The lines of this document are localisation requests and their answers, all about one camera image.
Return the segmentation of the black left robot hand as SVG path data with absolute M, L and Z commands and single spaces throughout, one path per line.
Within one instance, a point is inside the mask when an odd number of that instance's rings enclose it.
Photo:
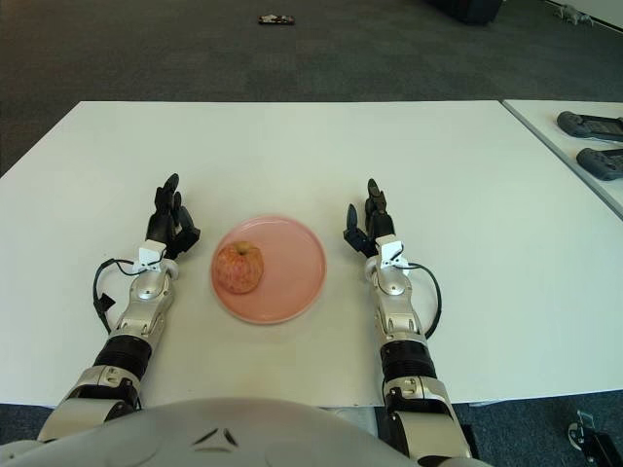
M 201 230 L 195 226 L 190 212 L 182 204 L 178 184 L 179 175 L 173 173 L 156 190 L 155 212 L 150 216 L 145 240 L 132 267 L 136 273 L 160 270 L 165 260 L 175 261 L 200 239 Z

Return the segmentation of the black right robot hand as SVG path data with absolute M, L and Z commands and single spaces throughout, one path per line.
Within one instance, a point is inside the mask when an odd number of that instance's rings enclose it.
M 393 220 L 386 210 L 385 193 L 373 178 L 368 180 L 367 191 L 368 197 L 364 203 L 365 230 L 358 227 L 356 208 L 350 204 L 343 232 L 344 240 L 366 258 L 378 256 L 382 269 L 398 267 L 401 265 L 404 246 L 397 238 Z

